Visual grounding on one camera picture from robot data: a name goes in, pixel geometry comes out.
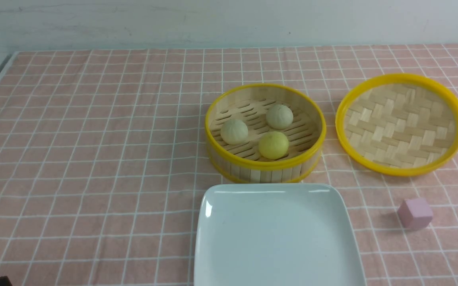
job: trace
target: white plate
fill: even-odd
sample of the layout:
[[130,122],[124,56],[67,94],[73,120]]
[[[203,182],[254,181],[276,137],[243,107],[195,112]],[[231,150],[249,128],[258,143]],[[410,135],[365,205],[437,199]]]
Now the white plate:
[[342,197],[320,184],[211,187],[194,265],[195,286],[365,286]]

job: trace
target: table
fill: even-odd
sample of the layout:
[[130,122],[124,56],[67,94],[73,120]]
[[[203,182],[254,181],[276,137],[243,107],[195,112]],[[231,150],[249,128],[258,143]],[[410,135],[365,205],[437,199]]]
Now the table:
[[[247,83],[306,93],[328,125],[304,182],[336,187],[369,286],[458,285],[458,154],[416,178],[366,170],[335,112],[366,78],[408,72],[458,94],[458,44],[20,52],[0,76],[0,275],[20,285],[193,284],[200,200],[228,183],[209,163],[204,114]],[[434,221],[403,230],[425,197]]]

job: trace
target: bamboo steamer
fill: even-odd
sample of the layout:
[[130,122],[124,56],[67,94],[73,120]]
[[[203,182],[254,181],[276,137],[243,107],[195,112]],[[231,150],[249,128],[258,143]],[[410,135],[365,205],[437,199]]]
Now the bamboo steamer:
[[[258,142],[273,131],[266,112],[274,104],[291,109],[293,123],[284,133],[289,140],[285,156],[277,160],[262,157]],[[220,128],[229,119],[240,119],[248,127],[247,140],[228,145]],[[297,90],[281,85],[244,85],[222,94],[206,114],[205,131],[211,163],[224,177],[236,183],[293,183],[309,175],[319,161],[326,136],[326,122],[320,108]]]
[[346,152],[371,170],[425,174],[458,150],[458,99],[422,76],[379,76],[349,92],[338,108],[336,129]]

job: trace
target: white wall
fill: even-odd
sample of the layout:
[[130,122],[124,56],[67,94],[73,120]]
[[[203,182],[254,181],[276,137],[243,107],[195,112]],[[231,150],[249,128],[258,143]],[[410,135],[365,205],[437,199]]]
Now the white wall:
[[0,51],[458,42],[458,0],[0,0]]

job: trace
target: dark object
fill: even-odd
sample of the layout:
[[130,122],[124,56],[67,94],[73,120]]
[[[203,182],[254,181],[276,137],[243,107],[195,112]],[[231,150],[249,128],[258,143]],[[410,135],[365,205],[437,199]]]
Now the dark object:
[[12,283],[7,276],[0,277],[0,286],[12,286]]

